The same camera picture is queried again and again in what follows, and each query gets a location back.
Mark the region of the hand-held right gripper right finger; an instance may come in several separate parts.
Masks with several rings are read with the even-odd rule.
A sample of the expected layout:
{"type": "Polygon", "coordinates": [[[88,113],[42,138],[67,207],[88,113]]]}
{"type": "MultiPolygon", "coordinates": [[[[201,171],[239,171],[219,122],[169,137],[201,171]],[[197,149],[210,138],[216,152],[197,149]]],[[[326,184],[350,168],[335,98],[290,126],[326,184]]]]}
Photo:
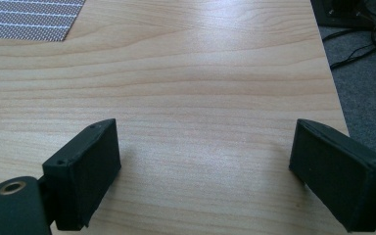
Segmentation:
{"type": "Polygon", "coordinates": [[[376,229],[376,152],[326,124],[300,118],[289,169],[347,231],[376,229]]]}

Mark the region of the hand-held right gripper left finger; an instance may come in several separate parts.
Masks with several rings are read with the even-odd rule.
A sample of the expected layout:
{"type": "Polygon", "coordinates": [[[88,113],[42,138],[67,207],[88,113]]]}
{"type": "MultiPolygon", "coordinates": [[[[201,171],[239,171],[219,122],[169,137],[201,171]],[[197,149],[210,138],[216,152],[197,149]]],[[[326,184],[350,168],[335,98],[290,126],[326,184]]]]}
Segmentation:
{"type": "Polygon", "coordinates": [[[85,127],[42,167],[46,186],[59,203],[57,228],[81,230],[121,168],[116,121],[110,118],[85,127]]]}

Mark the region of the black equipment base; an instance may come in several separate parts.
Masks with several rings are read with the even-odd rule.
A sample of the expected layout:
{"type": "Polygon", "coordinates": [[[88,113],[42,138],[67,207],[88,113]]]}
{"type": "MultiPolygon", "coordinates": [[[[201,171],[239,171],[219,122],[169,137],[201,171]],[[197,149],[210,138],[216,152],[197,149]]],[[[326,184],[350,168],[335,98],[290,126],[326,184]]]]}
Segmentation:
{"type": "Polygon", "coordinates": [[[320,26],[372,29],[375,21],[365,0],[310,0],[320,26]]]}

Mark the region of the grey striped woven mat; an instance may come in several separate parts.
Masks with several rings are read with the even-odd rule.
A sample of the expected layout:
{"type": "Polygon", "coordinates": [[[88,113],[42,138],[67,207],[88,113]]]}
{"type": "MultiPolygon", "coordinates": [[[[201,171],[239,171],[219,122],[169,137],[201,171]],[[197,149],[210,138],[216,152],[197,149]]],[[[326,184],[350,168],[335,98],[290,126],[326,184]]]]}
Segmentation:
{"type": "Polygon", "coordinates": [[[86,0],[0,0],[0,38],[63,41],[86,0]]]}

